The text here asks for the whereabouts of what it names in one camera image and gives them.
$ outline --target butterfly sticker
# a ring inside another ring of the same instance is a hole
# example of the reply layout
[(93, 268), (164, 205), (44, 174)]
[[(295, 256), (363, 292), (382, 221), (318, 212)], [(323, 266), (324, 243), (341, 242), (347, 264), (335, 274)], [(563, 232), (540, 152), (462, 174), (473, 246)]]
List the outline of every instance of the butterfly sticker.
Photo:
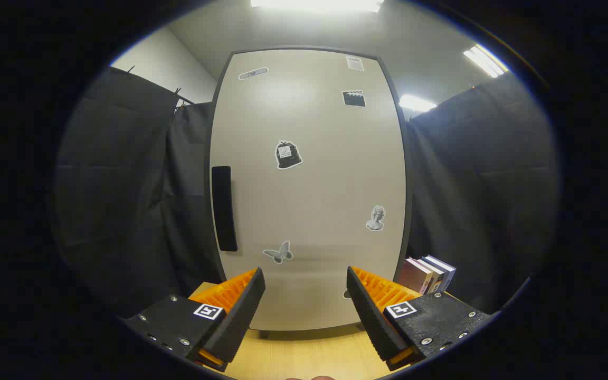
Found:
[(292, 252), (290, 252), (290, 241), (284, 241), (281, 245), (280, 245), (280, 249), (275, 251), (275, 250), (263, 250), (262, 251), (265, 255), (267, 255), (268, 257), (273, 259), (273, 262), (280, 264), (283, 262), (283, 260), (292, 260), (293, 257), (295, 257), (295, 255), (292, 254)]

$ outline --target curtain rod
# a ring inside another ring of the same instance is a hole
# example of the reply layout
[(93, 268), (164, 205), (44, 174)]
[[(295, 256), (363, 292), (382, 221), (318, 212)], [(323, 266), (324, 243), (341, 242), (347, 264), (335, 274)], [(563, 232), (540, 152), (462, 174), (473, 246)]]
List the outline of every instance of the curtain rod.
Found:
[(185, 97), (180, 96), (180, 95), (178, 94), (179, 90), (181, 90), (181, 89), (182, 89), (182, 87), (179, 87), (179, 89), (175, 90), (175, 96), (176, 96), (178, 99), (183, 100), (183, 101), (186, 101), (186, 102), (187, 102), (187, 103), (189, 103), (189, 104), (195, 104), (193, 101), (190, 101), (189, 99), (186, 99)]

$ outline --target white door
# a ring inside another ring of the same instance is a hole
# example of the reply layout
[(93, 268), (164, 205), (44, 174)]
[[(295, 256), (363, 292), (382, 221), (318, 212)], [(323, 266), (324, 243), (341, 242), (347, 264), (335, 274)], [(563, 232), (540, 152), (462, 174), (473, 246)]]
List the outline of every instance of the white door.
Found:
[[(265, 277), (251, 328), (359, 322), (343, 298), (347, 267), (393, 279), (405, 224), (403, 140), (379, 63), (321, 50), (234, 54), (217, 96), (213, 166), (231, 168), (238, 250), (220, 250), (226, 277), (257, 266)], [(285, 241), (291, 260), (272, 252)]]

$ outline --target wooden table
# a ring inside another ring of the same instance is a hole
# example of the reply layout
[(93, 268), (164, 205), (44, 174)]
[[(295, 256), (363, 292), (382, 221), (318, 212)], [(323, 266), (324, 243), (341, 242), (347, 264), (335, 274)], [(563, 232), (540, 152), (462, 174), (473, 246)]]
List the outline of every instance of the wooden table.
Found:
[[(203, 283), (193, 294), (212, 286), (214, 284)], [(396, 371), (388, 370), (386, 363), (379, 359), (367, 332), (355, 325), (346, 325), (319, 330), (271, 331), (266, 338), (260, 338), (258, 330), (248, 330), (224, 375), (238, 380), (289, 377), (310, 380), (319, 375), (335, 380), (370, 380)]]

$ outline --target ceiling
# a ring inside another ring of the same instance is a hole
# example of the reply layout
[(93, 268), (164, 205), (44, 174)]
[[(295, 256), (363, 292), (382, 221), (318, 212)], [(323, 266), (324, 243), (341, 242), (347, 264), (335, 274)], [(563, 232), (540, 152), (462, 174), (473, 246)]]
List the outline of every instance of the ceiling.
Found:
[(378, 55), (398, 91), (441, 103), (490, 77), (463, 55), (475, 42), (409, 2), (386, 0), (379, 12), (305, 12), (217, 0), (169, 28), (218, 79), (229, 54), (274, 45), (317, 45)]

